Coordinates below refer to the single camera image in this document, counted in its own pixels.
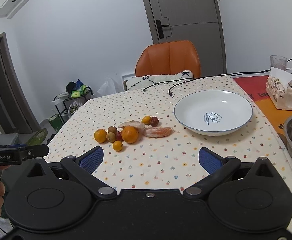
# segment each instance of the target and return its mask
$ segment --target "orange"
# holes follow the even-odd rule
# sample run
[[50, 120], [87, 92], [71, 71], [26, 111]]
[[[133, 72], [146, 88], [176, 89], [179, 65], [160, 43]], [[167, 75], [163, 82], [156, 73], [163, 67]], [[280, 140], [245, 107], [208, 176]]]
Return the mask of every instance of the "orange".
[[151, 117], [149, 115], [144, 116], [143, 119], [142, 119], [142, 122], [144, 124], [150, 124], [150, 119], [151, 119]]
[[126, 126], [122, 130], [122, 138], [127, 143], [134, 143], [138, 139], [138, 130], [132, 126]]
[[106, 135], [107, 135], [107, 132], [104, 129], [98, 129], [94, 133], [94, 138], [96, 142], [103, 143], [106, 141]]
[[123, 149], [123, 144], [121, 141], [114, 141], [113, 143], [113, 149], [117, 152], [121, 151]]

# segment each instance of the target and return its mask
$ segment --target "white bowl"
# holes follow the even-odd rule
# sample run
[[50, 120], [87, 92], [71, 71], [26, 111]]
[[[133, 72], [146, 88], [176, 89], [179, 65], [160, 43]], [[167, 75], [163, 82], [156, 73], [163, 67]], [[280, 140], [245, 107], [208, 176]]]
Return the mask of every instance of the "white bowl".
[[174, 108], [175, 118], [195, 133], [219, 136], [237, 131], [253, 115], [242, 96], [223, 90], [204, 90], [185, 96]]

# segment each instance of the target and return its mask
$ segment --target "pile of fruit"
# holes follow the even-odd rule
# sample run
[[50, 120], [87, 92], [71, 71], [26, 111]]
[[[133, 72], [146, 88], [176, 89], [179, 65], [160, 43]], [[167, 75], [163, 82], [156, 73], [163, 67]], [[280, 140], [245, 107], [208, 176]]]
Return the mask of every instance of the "pile of fruit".
[[[134, 143], [137, 141], [139, 132], [147, 137], [161, 138], [171, 134], [172, 128], [170, 127], [156, 127], [159, 123], [157, 117], [145, 116], [141, 122], [130, 121], [120, 124], [118, 127], [122, 128], [122, 131], [118, 131], [116, 127], [111, 126], [108, 128], [108, 132], [104, 129], [98, 129], [94, 133], [94, 139], [98, 143], [104, 143], [109, 141], [113, 144], [113, 149], [117, 152], [123, 149], [122, 141], [127, 143]], [[152, 127], [146, 128], [145, 125], [150, 124]]]

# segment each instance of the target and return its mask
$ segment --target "black device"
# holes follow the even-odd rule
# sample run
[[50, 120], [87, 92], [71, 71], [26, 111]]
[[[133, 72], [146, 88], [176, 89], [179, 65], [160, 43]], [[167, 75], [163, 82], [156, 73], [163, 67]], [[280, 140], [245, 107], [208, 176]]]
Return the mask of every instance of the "black device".
[[1, 145], [0, 146], [0, 166], [19, 165], [23, 161], [47, 156], [49, 153], [46, 145], [27, 146], [22, 145]]
[[186, 188], [122, 189], [91, 173], [97, 146], [60, 163], [34, 160], [5, 201], [14, 229], [5, 240], [287, 239], [292, 194], [266, 157], [242, 163], [202, 147], [209, 176]]

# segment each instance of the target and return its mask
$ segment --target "white fluffy cushion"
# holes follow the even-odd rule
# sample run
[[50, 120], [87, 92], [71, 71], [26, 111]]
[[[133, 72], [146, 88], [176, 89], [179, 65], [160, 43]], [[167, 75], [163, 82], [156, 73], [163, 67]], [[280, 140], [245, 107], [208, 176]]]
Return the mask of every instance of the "white fluffy cushion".
[[184, 70], [176, 75], [158, 75], [158, 76], [149, 75], [149, 76], [143, 76], [143, 77], [134, 77], [127, 80], [126, 90], [129, 91], [129, 90], [134, 90], [138, 88], [145, 88], [150, 85], [157, 84], [163, 81], [179, 80], [183, 78], [192, 78], [192, 77], [194, 77], [194, 75], [190, 70]]

